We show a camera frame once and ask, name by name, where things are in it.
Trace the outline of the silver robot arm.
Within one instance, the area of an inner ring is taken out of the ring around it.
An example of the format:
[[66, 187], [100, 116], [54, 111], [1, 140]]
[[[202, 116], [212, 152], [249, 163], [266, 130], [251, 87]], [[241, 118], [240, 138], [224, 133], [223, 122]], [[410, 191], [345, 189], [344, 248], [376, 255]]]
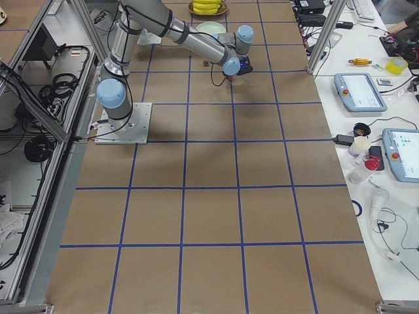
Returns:
[[110, 133], [129, 131], [136, 124], [128, 75], [135, 47], [142, 41], [142, 35], [151, 36], [152, 39], [145, 42], [147, 45], [168, 38], [220, 66], [225, 78], [245, 75], [253, 70], [248, 52], [254, 30], [249, 25], [242, 25], [235, 32], [210, 35], [176, 18], [162, 1], [120, 1], [118, 9], [120, 17], [115, 38], [101, 66], [101, 81], [96, 88]]

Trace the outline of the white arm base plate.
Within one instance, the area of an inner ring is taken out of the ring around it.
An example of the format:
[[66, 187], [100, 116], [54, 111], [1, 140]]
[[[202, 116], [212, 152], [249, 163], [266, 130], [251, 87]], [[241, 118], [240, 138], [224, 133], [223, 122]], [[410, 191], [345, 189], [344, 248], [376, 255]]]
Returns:
[[135, 144], [146, 145], [149, 138], [149, 126], [153, 104], [134, 102], [134, 108], [130, 118], [124, 120], [112, 120], [103, 109], [102, 120], [97, 129], [97, 137], [94, 141], [99, 145], [123, 145]]

